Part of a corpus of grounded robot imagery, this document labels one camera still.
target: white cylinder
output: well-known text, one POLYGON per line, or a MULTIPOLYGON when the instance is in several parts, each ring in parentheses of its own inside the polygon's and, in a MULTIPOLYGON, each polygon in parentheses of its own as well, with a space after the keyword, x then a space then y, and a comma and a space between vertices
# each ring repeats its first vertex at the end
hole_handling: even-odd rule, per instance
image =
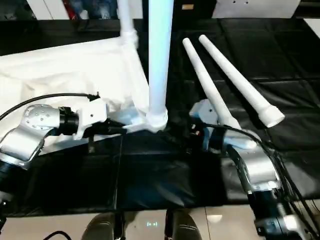
POLYGON ((156 125, 161 125, 161 122, 168 120, 166 92, 173 9, 174 0, 149 0, 149 113, 147 118, 156 125))
POLYGON ((238 121, 231 115, 189 38, 183 39, 182 43, 190 58, 195 73, 200 80, 204 93, 218 115, 219 123, 221 125, 228 125, 233 128, 241 129, 238 121))
POLYGON ((277 125, 285 118, 283 113, 276 106, 271 105, 205 35, 201 35, 199 41, 255 109, 260 120, 267 128, 277 125))
POLYGON ((137 31, 134 28, 134 22, 130 14, 129 0, 117 0, 118 16, 120 19, 120 35, 125 42, 138 43, 137 31))

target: black cable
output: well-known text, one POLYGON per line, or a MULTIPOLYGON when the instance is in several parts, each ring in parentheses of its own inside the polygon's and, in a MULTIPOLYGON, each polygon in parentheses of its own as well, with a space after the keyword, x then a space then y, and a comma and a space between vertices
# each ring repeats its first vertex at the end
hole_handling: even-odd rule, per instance
POLYGON ((306 218, 303 216, 303 214, 299 211, 299 209, 297 208, 297 206, 295 205, 295 203, 293 201, 289 202, 292 209, 294 210, 295 214, 298 216, 298 218, 301 220, 301 222, 303 222, 303 224, 305 225, 306 229, 308 229, 308 231, 310 232, 310 234, 315 238, 315 239, 319 239, 317 233, 314 231, 314 229, 310 226, 309 222, 306 220, 306 218))
MULTIPOLYGON (((243 135, 248 136, 249 138, 254 140, 256 143, 258 143, 262 147, 262 149, 265 151, 265 153, 269 156, 269 158, 271 159, 272 163, 274 164, 275 169, 278 171, 279 177, 280 177, 280 180, 281 180, 281 183, 283 185, 283 188, 284 188, 284 191, 285 191, 286 195, 288 197, 290 196, 290 190, 289 190, 289 186, 290 186, 292 191, 296 194, 296 196, 298 197, 298 199, 300 200, 300 202, 304 206, 305 210, 307 211, 307 213, 308 213, 309 217, 311 218, 311 221, 314 224, 314 227, 316 228, 318 234, 320 233, 320 228, 318 226, 318 223, 317 223, 313 213, 311 212, 309 206, 307 205, 306 201, 304 200, 303 196, 301 195, 301 193, 300 193, 299 189, 297 188, 296 184, 293 182, 292 178, 290 177, 290 174, 289 174, 285 164, 283 163, 283 161, 281 159, 281 156, 277 153, 277 151, 275 151, 274 154, 272 154, 271 151, 266 147, 266 145, 259 138, 255 137, 251 133, 248 133, 248 132, 243 131, 241 129, 237 129, 237 128, 234 128, 234 127, 231 127, 231 126, 226 126, 226 125, 215 125, 215 124, 209 124, 209 123, 203 123, 203 125, 205 127, 209 127, 209 128, 224 129, 224 130, 230 130, 230 131, 234 131, 234 132, 237 132, 237 133, 241 133, 243 135)), ((314 229, 307 222, 305 217, 300 213, 300 211, 297 209, 297 207, 295 206, 295 207, 292 207, 292 208, 296 212, 298 217, 301 219, 301 221, 305 224, 305 226, 308 229, 308 231, 313 235, 313 237, 315 239, 319 239, 319 236, 316 234, 314 229)))
POLYGON ((23 101, 17 105, 15 105, 14 107, 10 108, 8 111, 6 111, 5 113, 3 113, 0 116, 0 121, 2 119, 4 119, 6 116, 8 116, 9 114, 11 114, 13 111, 23 107, 24 105, 33 103, 35 101, 41 100, 41 99, 49 99, 49 98, 54 98, 54 97, 67 97, 67 96, 73 96, 73 97, 91 97, 92 95, 90 94, 86 94, 86 93, 54 93, 54 94, 47 94, 47 95, 43 95, 43 96, 37 96, 31 99, 28 99, 26 101, 23 101))
POLYGON ((51 233, 49 236, 45 237, 43 240, 49 240, 52 237, 54 237, 55 235, 62 235, 67 240, 72 240, 71 237, 68 234, 66 234, 64 231, 55 231, 55 232, 51 233))

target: tiled floor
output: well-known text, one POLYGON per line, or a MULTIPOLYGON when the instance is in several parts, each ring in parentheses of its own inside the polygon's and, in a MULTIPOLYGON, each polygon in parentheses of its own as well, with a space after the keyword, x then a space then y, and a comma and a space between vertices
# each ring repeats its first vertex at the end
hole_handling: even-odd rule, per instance
MULTIPOLYGON (((315 214, 319 212, 308 201, 315 214)), ((260 240, 254 228, 254 215, 248 205, 230 205, 190 209, 189 214, 197 224, 202 240, 260 240)), ((68 216, 10 218, 4 226, 1 239, 42 240, 52 232, 61 230, 72 240, 81 236, 95 214, 68 216)), ((128 225, 125 230, 128 240, 164 240, 165 210, 128 212, 125 215, 128 225)), ((51 240, 65 240, 55 236, 51 240)))

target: white cloth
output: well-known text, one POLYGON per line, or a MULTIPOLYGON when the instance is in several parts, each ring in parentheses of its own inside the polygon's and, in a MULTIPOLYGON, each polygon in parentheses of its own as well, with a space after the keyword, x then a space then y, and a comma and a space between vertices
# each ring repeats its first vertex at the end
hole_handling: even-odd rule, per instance
MULTIPOLYGON (((132 82, 132 70, 128 67, 128 53, 139 59, 133 46, 124 47, 120 38, 77 43, 0 57, 0 114, 11 107, 34 97, 55 93, 99 92, 114 112, 132 106, 139 96, 140 107, 149 105, 149 86, 140 61, 133 66, 136 76, 132 82)), ((36 103, 53 107, 71 107, 76 111, 85 97, 54 97, 36 103)), ((0 137, 19 125, 26 107, 16 110, 0 122, 0 137)), ((85 143, 66 142, 72 137, 59 136, 46 139, 43 153, 57 151, 85 143)))

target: black table surface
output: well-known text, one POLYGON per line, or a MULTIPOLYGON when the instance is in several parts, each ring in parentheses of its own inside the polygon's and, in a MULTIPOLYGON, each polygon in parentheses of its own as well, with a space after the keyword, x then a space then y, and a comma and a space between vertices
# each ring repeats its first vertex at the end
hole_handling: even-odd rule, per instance
MULTIPOLYGON (((135 22, 148 75, 148 31, 135 22)), ((117 20, 0 22, 0 55, 119 36, 117 20)), ((208 19, 175 26, 167 83, 168 129, 188 127, 188 112, 206 96, 182 45, 190 38, 232 115, 274 145, 306 198, 320 196, 320 40, 302 19, 208 19), (205 34, 284 114, 265 128, 198 37, 205 34)), ((246 203, 230 160, 188 154, 164 133, 147 131, 38 157, 8 216, 194 208, 246 203)))

